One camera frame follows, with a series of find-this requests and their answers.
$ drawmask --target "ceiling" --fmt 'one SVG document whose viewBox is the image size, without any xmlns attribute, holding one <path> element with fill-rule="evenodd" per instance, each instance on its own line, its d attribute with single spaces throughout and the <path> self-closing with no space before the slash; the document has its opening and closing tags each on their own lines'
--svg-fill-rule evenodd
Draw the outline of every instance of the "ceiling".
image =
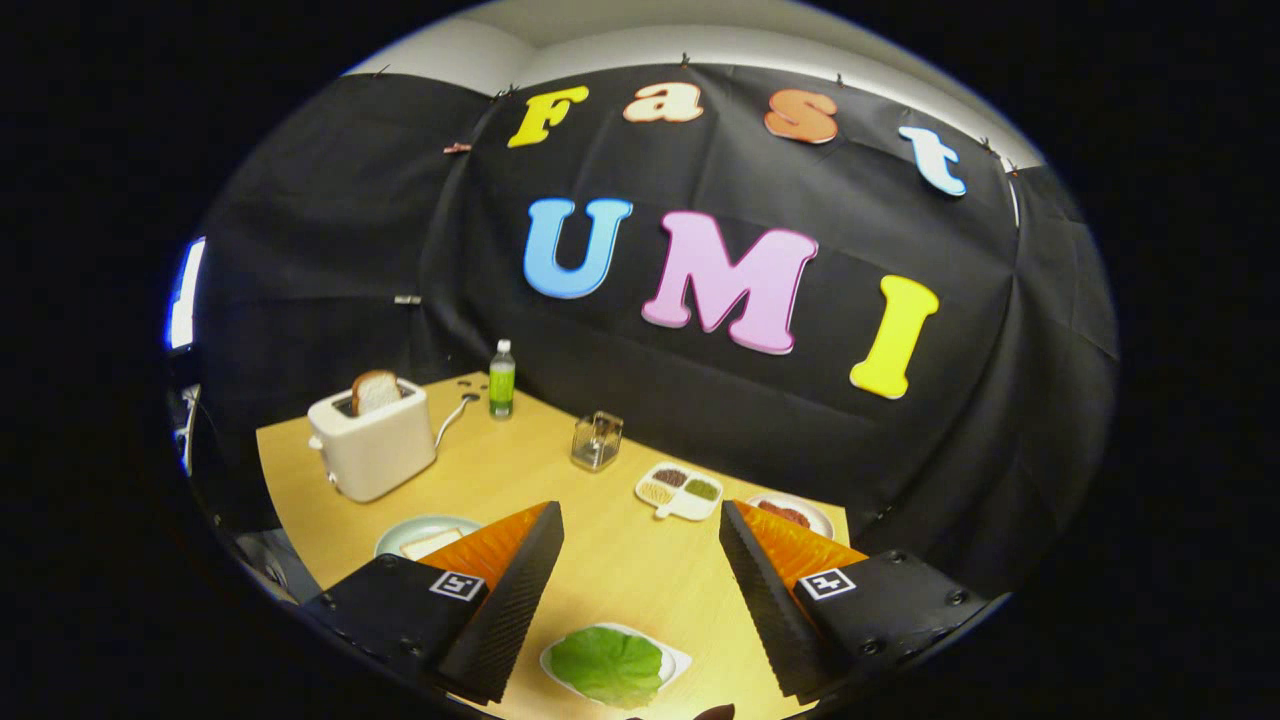
<svg viewBox="0 0 1280 720">
<path fill-rule="evenodd" d="M 495 27 L 534 47 L 645 26 L 744 27 L 863 55 L 936 86 L 954 82 L 844 18 L 788 0 L 498 0 L 456 17 Z"/>
</svg>

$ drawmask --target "bread slice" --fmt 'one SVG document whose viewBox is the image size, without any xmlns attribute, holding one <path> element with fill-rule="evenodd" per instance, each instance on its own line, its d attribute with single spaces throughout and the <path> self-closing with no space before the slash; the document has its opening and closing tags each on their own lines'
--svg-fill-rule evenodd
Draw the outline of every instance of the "bread slice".
<svg viewBox="0 0 1280 720">
<path fill-rule="evenodd" d="M 357 416 L 387 407 L 401 398 L 396 373 L 370 370 L 351 384 L 351 411 Z"/>
<path fill-rule="evenodd" d="M 426 557 L 428 555 L 431 555 L 436 550 L 440 550 L 442 547 L 449 544 L 451 542 L 461 538 L 462 538 L 462 530 L 457 528 L 449 528 L 443 533 L 436 533 L 434 536 L 428 536 L 422 539 L 402 544 L 401 555 L 417 562 L 419 560 Z"/>
</svg>

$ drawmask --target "lettuce leaf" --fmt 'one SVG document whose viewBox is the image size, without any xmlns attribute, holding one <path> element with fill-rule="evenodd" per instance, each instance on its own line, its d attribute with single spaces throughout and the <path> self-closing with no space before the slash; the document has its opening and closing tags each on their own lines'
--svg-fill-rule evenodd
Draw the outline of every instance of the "lettuce leaf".
<svg viewBox="0 0 1280 720">
<path fill-rule="evenodd" d="M 611 628 L 570 634 L 552 647 L 548 665 L 577 692 L 622 710 L 648 705 L 662 687 L 658 646 Z"/>
</svg>

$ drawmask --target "letter u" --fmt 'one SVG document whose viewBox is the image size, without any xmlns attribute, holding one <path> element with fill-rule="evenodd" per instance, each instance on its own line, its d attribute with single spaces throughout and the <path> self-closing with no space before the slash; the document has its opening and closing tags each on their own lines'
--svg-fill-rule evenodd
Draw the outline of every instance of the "letter u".
<svg viewBox="0 0 1280 720">
<path fill-rule="evenodd" d="M 529 206 L 532 223 L 525 243 L 525 279 L 534 290 L 549 297 L 572 300 L 595 292 L 613 261 L 613 245 L 618 237 L 618 224 L 631 215 L 632 205 L 626 200 L 603 197 L 586 204 L 591 218 L 591 236 L 586 243 L 586 259 L 576 270 L 566 270 L 556 261 L 564 218 L 573 214 L 573 201 L 564 197 L 547 197 Z"/>
</svg>

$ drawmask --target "foam letter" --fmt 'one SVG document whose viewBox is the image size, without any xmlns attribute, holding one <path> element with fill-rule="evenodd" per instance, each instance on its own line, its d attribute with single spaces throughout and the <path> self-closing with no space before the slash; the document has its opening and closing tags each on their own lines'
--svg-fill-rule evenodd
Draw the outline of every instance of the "foam letter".
<svg viewBox="0 0 1280 720">
<path fill-rule="evenodd" d="M 550 135 L 547 132 L 547 128 L 556 127 L 564 119 L 564 115 L 568 114 L 568 104 L 581 102 L 582 100 L 586 100 L 585 85 L 534 95 L 525 101 L 525 105 L 529 105 L 525 120 L 520 123 L 520 129 L 516 131 L 516 135 L 511 136 L 511 140 L 507 141 L 507 147 L 535 145 L 547 140 L 547 136 Z"/>
<path fill-rule="evenodd" d="M 662 227 L 671 233 L 671 249 L 658 292 L 640 315 L 655 325 L 682 328 L 689 323 L 685 287 L 691 284 L 703 332 L 719 327 L 737 301 L 746 296 L 742 316 L 728 336 L 742 347 L 786 355 L 795 346 L 788 332 L 791 309 L 805 263 L 818 254 L 818 243 L 791 231 L 772 229 L 760 236 L 736 265 L 714 218 L 701 213 L 667 213 Z"/>
<path fill-rule="evenodd" d="M 586 242 L 586 259 L 576 270 L 566 270 L 556 261 L 564 218 L 573 214 L 573 201 L 548 197 L 529 206 L 532 223 L 525 243 L 525 279 L 538 292 L 571 300 L 595 292 L 609 274 L 613 261 L 613 243 L 618 237 L 618 224 L 631 214 L 626 200 L 600 199 L 586 204 L 591 217 L 591 237 Z"/>
<path fill-rule="evenodd" d="M 919 168 L 929 184 L 956 197 L 964 195 L 964 181 L 954 177 L 947 169 L 947 160 L 959 163 L 956 151 L 942 145 L 938 133 L 924 128 L 900 127 L 897 133 L 911 141 L 915 151 L 915 167 Z"/>
<path fill-rule="evenodd" d="M 906 364 L 915 351 L 924 319 L 937 313 L 938 296 L 923 284 L 900 275 L 881 279 L 884 315 L 867 360 L 854 365 L 849 382 L 881 397 L 906 395 Z"/>
<path fill-rule="evenodd" d="M 698 106 L 698 96 L 701 90 L 696 85 L 687 82 L 663 82 L 650 85 L 636 91 L 635 102 L 622 110 L 622 117 L 632 123 L 649 123 L 653 120 L 667 120 L 669 123 L 687 123 L 703 114 Z"/>
<path fill-rule="evenodd" d="M 826 95 L 803 90 L 780 90 L 769 97 L 769 113 L 764 114 L 764 127 L 778 137 L 813 142 L 827 142 L 840 128 L 829 115 L 836 114 L 836 101 Z"/>
</svg>

